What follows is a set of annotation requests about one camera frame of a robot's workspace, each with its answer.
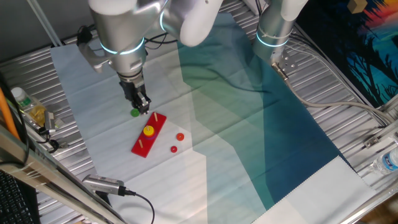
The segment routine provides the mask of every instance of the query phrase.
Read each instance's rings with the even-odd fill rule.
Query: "teal cloth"
[[[307,109],[273,69],[254,55],[230,14],[219,14],[209,36],[196,47],[178,46],[183,80],[192,93],[195,117],[234,147],[266,209],[284,198],[336,156]],[[215,148],[193,130],[194,150],[208,161],[208,194],[217,161]],[[217,205],[208,209],[218,214]]]

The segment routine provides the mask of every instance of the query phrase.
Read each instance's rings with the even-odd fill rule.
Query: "metal table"
[[[255,38],[259,19],[242,0],[225,0],[220,12],[232,13],[235,21],[244,29],[248,37],[251,40]],[[75,41],[76,38],[72,38],[66,40],[65,43],[75,44]],[[359,101],[359,98],[352,93],[353,90],[358,91],[352,86],[345,85],[338,76],[319,61],[320,57],[310,55],[312,51],[304,44],[301,46],[294,42],[296,40],[289,41],[287,45],[296,50],[287,48],[287,51],[290,59],[295,61],[297,69],[288,73],[288,76],[300,96],[316,103]],[[53,156],[79,179],[82,179],[88,174],[95,174],[96,170],[63,92],[49,49],[50,47],[46,47],[4,62],[0,64],[0,71],[5,74],[11,86],[22,87],[28,94],[38,98],[49,110],[53,111],[56,118],[64,121],[65,126],[60,128],[53,138],[66,141],[68,147],[59,149]],[[393,98],[382,109],[397,119],[398,98]],[[350,106],[308,108],[308,111],[355,171],[372,188],[382,191],[396,179],[398,173],[381,178],[369,178],[371,175],[369,166],[372,161],[387,150],[395,148],[397,144],[391,139],[386,139],[382,146],[367,148],[364,145],[364,142],[372,135],[382,133],[378,121],[367,111]],[[377,203],[381,203],[391,195],[383,195]],[[37,192],[37,198],[43,224],[74,223],[84,219],[79,213],[43,193]],[[373,206],[361,213],[368,212]]]

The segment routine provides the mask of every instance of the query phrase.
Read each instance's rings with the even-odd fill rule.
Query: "plastic bottle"
[[[398,148],[378,157],[372,164],[377,172],[387,175],[398,169]]]
[[[29,96],[19,87],[13,88],[11,92],[21,110],[23,110],[25,114],[28,114],[40,127],[43,127],[45,122],[44,111],[46,110],[43,104],[38,99]]]

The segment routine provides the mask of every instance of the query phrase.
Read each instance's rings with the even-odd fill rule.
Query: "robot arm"
[[[144,35],[154,24],[187,46],[200,44],[210,32],[223,0],[89,0],[104,57],[79,43],[91,66],[109,64],[119,75],[124,95],[140,114],[149,110],[142,68]]]
[[[308,0],[275,0],[263,13],[254,51],[272,64],[282,57],[295,19]],[[223,0],[88,0],[105,56],[79,42],[90,65],[102,71],[109,64],[119,75],[124,95],[140,114],[149,110],[142,68],[146,61],[144,35],[154,24],[189,47],[209,34]]]

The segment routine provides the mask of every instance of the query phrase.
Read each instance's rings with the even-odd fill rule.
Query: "blue light ring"
[[[131,53],[137,51],[137,50],[140,49],[140,47],[144,44],[144,41],[145,41],[145,38],[142,38],[141,43],[140,43],[137,47],[133,48],[132,50],[127,50],[127,51],[125,51],[125,52],[121,52],[120,55],[131,54]],[[104,45],[103,45],[102,43],[100,43],[100,44],[101,44],[102,48],[103,48],[105,51],[107,51],[107,52],[109,52],[109,53],[111,53],[111,54],[117,54],[117,53],[118,53],[118,52],[116,52],[116,51],[107,49],[106,47],[104,47]]]
[[[268,47],[280,47],[280,46],[285,45],[285,44],[287,43],[287,41],[288,41],[288,39],[287,39],[283,44],[278,44],[278,45],[267,44],[267,43],[265,43],[263,40],[260,39],[259,33],[258,33],[258,32],[256,33],[256,36],[257,36],[257,39],[259,39],[260,43],[262,43],[262,44],[264,44],[265,46],[268,46]]]

